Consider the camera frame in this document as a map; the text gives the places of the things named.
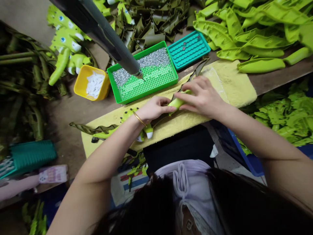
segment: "blue bin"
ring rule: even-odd
[[[309,84],[309,91],[306,95],[313,97],[313,82],[311,83],[311,81],[309,81]],[[259,177],[264,175],[261,161],[254,154],[246,155],[244,153],[234,132],[216,120],[212,120],[210,123],[214,127],[226,153],[249,170],[254,176]],[[301,146],[298,147],[298,149],[310,159],[313,159],[313,144]]]

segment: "pile of screws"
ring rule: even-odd
[[[149,55],[146,55],[145,57],[142,57],[138,60],[138,63],[141,69],[152,66],[165,67],[170,64],[170,57],[167,53],[166,48],[163,47],[158,49],[157,51],[150,53]],[[128,81],[131,75],[122,68],[113,72],[113,77],[117,87],[120,88]]]

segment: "blue plastic crate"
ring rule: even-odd
[[[193,31],[168,47],[176,70],[191,64],[211,51],[202,33]]]
[[[313,97],[313,83],[306,95]],[[219,141],[226,153],[249,170],[254,176],[259,177],[264,175],[263,167],[259,158],[257,158],[254,154],[246,155],[244,153],[234,132],[216,120],[212,120],[210,123],[214,127]],[[313,159],[313,144],[301,146],[298,147],[298,149],[310,159]]]

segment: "wooden workbench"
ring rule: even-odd
[[[183,34],[176,36],[175,41],[190,32],[191,31],[184,30]],[[286,56],[291,54],[294,50],[295,49],[286,52]],[[97,45],[93,46],[92,52],[97,58],[99,67],[104,69],[109,59],[108,55]],[[213,51],[209,53],[209,56],[211,62],[218,59],[216,53]],[[195,63],[193,66],[183,71],[179,71],[179,79],[193,71],[198,63]],[[250,74],[249,78],[257,95],[261,95],[311,72],[313,72],[313,56],[282,70],[264,74]],[[86,160],[86,156],[82,144],[81,132],[73,127],[69,127],[68,124],[72,121],[87,124],[121,107],[120,104],[115,102],[112,91],[110,91],[105,100],[92,102],[74,94],[73,87],[74,82],[70,86],[70,91],[72,92],[71,96],[62,97],[61,100],[50,102],[47,107],[47,113],[49,114],[47,135],[54,142],[58,152],[58,158],[52,164],[67,164],[71,179],[76,176],[78,170]],[[53,184],[40,185],[39,192],[45,191],[53,186]]]

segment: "yellow sponge pad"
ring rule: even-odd
[[[234,62],[218,60],[205,66],[202,69],[201,75],[210,79],[212,86],[218,91],[224,101],[240,108],[255,101],[257,94],[247,74],[238,72],[238,63],[238,60]],[[152,96],[164,96],[171,99],[173,94],[179,91],[181,85],[188,80],[190,74],[182,78],[176,85],[116,109],[91,121],[87,126],[96,128],[97,126],[109,126],[112,124],[120,125],[119,117],[122,113],[130,108],[142,107]],[[166,118],[157,124],[151,139],[145,138],[144,142],[141,143],[134,142],[131,149],[136,151],[141,150],[142,148],[206,121],[209,121],[209,119],[196,113],[177,111],[171,118]],[[82,132],[82,142],[86,157],[89,157],[90,154],[102,143],[102,141],[91,143],[91,138],[90,135]]]

